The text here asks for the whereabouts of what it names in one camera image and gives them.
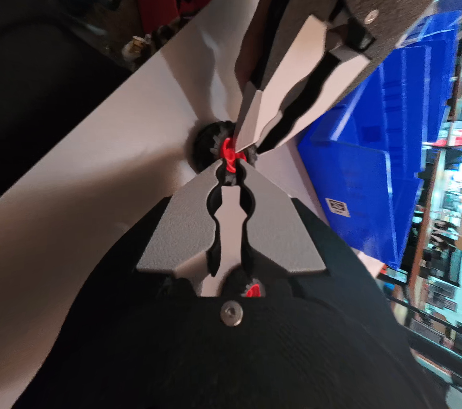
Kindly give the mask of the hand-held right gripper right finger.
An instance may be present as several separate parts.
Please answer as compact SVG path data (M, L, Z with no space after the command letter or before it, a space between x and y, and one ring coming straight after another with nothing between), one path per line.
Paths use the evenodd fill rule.
M265 259L284 273L320 273L326 270L291 197L246 162L241 163L241 260L255 273Z

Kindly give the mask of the person's left hand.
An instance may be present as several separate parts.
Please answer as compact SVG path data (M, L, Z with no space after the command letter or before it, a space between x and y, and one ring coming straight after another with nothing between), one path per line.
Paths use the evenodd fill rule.
M235 76L242 93L263 53L264 31L271 1L259 0L235 62Z

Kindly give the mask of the person's dark clothing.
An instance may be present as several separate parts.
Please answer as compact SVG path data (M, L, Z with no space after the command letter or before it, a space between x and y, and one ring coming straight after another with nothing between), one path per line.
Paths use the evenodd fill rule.
M130 76L56 0L0 0L1 195Z

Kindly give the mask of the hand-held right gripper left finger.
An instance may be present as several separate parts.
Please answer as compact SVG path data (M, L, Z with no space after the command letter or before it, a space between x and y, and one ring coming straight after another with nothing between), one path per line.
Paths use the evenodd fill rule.
M212 191L219 187L217 160L178 189L171 197L140 260L137 270L172 277L207 277L207 254L219 235L207 208Z

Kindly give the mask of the white desk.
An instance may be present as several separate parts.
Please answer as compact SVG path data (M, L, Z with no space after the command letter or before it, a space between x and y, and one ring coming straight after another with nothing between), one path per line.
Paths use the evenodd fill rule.
M311 371L295 340L318 351L303 300L244 299L228 327L223 298L157 298L153 275L112 288L104 268L84 284L193 178L199 118L180 83L237 116L232 65L257 1L212 0L1 198L1 408L309 407L291 390Z

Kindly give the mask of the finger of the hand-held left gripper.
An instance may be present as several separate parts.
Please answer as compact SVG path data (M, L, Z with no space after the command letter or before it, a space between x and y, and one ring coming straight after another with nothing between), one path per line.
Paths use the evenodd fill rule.
M263 129L258 152L274 150L325 114L350 88L370 61L354 52L327 52L311 73L297 82Z
M259 147L283 118L287 94L306 79L325 53L327 24L310 15L265 87L248 81L234 132L234 150Z

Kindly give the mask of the white paper sheet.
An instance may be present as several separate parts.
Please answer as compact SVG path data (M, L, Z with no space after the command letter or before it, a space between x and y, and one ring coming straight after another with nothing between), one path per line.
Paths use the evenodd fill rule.
M386 267L386 265L383 262L373 257L370 257L361 251L357 252L357 257L374 279L376 279L378 275L381 273L382 269Z

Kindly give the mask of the black toy wheel red hub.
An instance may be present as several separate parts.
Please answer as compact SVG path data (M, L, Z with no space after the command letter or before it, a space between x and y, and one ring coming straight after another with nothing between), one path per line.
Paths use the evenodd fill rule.
M236 123L231 121L217 121L204 126L197 133L192 146L192 163L199 173L208 168L220 157L220 148L225 139L233 139ZM255 146L244 149L246 161L253 167L257 161ZM237 183L235 173L223 171L220 175L220 182L225 186L235 186Z
M257 278L251 278L246 284L243 297L264 297L265 289L262 283Z

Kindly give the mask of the blue plastic bin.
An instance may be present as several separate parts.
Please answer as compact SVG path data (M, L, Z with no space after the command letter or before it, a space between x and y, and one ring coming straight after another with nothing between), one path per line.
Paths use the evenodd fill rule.
M437 140L452 94L461 11L425 17L349 96L339 139L386 152L391 174L422 169L422 144Z
M298 145L331 228L393 268L401 265L422 183L420 133L343 106L316 120Z

